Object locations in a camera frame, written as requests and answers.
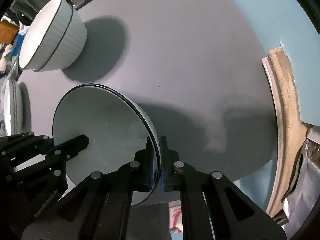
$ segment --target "light blue wall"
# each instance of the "light blue wall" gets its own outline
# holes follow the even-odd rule
[[[233,0],[266,53],[283,44],[296,80],[301,120],[320,126],[320,36],[296,0]]]

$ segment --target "wooden trim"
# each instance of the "wooden trim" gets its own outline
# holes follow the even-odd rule
[[[266,210],[274,217],[282,209],[281,199],[289,187],[294,161],[306,139],[308,125],[300,119],[294,76],[283,49],[270,50],[262,62],[271,87],[278,126],[276,178]]]

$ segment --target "bowl rim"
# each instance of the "bowl rim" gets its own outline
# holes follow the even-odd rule
[[[71,9],[72,9],[71,17],[70,17],[70,20],[69,20],[69,22],[68,22],[67,28],[65,29],[65,31],[64,31],[64,33],[63,33],[63,35],[62,35],[62,37],[61,37],[61,40],[58,42],[57,47],[53,50],[53,52],[52,52],[52,54],[50,55],[50,57],[48,58],[48,60],[47,60],[46,62],[44,62],[40,68],[33,69],[34,72],[41,71],[41,70],[45,67],[45,65],[47,65],[47,63],[49,62],[49,60],[53,57],[54,53],[56,52],[56,50],[57,50],[58,47],[60,46],[60,43],[62,42],[62,40],[63,40],[64,36],[66,35],[66,32],[67,32],[67,30],[68,30],[68,28],[69,28],[69,26],[70,26],[70,23],[71,23],[72,17],[73,17],[73,13],[74,13],[74,11],[75,11],[75,9],[74,9],[71,5],[70,5],[70,7],[71,7]]]
[[[44,35],[43,35],[43,38],[42,38],[41,42],[39,43],[38,47],[36,48],[36,50],[35,50],[35,52],[33,53],[33,55],[32,55],[32,57],[31,57],[31,59],[29,60],[29,62],[26,64],[26,66],[25,66],[25,67],[21,67],[21,66],[20,66],[20,53],[21,53],[21,48],[20,48],[19,53],[18,53],[18,66],[19,66],[19,68],[20,68],[20,69],[22,69],[22,70],[24,70],[24,69],[28,69],[28,67],[30,66],[30,63],[32,62],[32,59],[33,59],[33,58],[34,58],[34,56],[36,55],[36,53],[37,53],[37,51],[38,51],[38,49],[39,49],[40,45],[42,44],[43,40],[45,39],[45,37],[46,37],[46,35],[47,35],[48,31],[49,31],[49,29],[50,29],[50,27],[51,27],[51,25],[52,25],[52,23],[53,23],[54,19],[56,18],[57,13],[58,13],[58,11],[59,11],[59,9],[60,9],[61,5],[62,5],[62,2],[63,2],[63,0],[60,0],[59,6],[58,6],[58,8],[57,8],[57,10],[56,10],[56,12],[55,12],[55,14],[54,14],[53,18],[52,18],[52,20],[51,20],[51,22],[50,22],[50,24],[49,24],[49,26],[48,26],[47,30],[45,31],[45,33],[44,33]]]
[[[5,91],[7,91],[7,98],[4,97],[4,101],[6,105],[9,105],[9,115],[10,122],[8,123],[6,119],[4,119],[5,124],[5,132],[8,134],[7,129],[8,125],[10,125],[10,135],[15,135],[18,132],[18,102],[17,102],[17,86],[18,83],[13,79],[8,79],[5,85]]]
[[[53,115],[53,120],[52,120],[52,137],[53,137],[53,124],[54,124],[54,118],[56,116],[56,113],[57,113],[57,109],[59,107],[59,105],[61,104],[61,102],[63,101],[63,99],[69,94],[71,93],[73,90],[76,90],[78,88],[82,88],[82,87],[96,87],[96,88],[100,88],[100,89],[103,89],[103,90],[106,90],[107,92],[110,92],[112,93],[113,95],[115,95],[116,97],[120,98],[124,103],[126,103],[136,114],[137,116],[140,118],[140,120],[143,122],[144,126],[146,127],[147,131],[148,131],[148,134],[149,134],[149,137],[152,141],[152,144],[153,144],[153,148],[155,150],[155,153],[156,153],[156,164],[157,164],[157,171],[156,173],[153,172],[153,180],[155,180],[154,184],[153,184],[153,187],[151,189],[151,191],[149,192],[148,196],[146,196],[143,200],[139,201],[138,203],[135,203],[131,206],[136,206],[136,205],[139,205],[141,203],[143,203],[144,201],[146,201],[150,196],[151,194],[155,191],[156,187],[158,186],[158,183],[160,181],[160,177],[161,177],[161,156],[160,156],[160,149],[158,147],[158,144],[157,144],[157,141],[156,141],[156,138],[155,136],[153,135],[152,133],[152,130],[150,128],[150,126],[148,125],[146,119],[143,117],[143,115],[141,114],[141,112],[139,111],[138,108],[136,108],[134,106],[134,104],[132,104],[132,102],[130,102],[130,100],[128,100],[128,98],[124,95],[122,95],[121,93],[117,92],[116,90],[113,90],[112,88],[110,87],[107,87],[107,86],[104,86],[104,85],[100,85],[100,84],[96,84],[96,83],[87,83],[87,84],[81,84],[81,85],[78,85],[76,87],[73,87],[72,89],[70,89],[67,93],[65,93],[65,95],[61,98],[61,100],[59,101],[57,107],[56,107],[56,110],[54,111],[54,115]]]

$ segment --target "gray table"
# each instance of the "gray table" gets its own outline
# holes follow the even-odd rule
[[[276,156],[266,54],[231,0],[94,0],[79,14],[88,39],[74,64],[19,79],[25,130],[51,136],[62,96],[95,82],[138,103],[199,171],[234,181]]]

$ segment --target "ribbed bowl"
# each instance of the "ribbed bowl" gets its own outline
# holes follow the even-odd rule
[[[72,7],[66,0],[51,0],[33,20],[23,40],[19,66],[39,69],[52,57],[70,23]]]
[[[34,71],[50,71],[69,67],[80,55],[87,39],[87,29],[73,8],[67,31],[49,61]]]

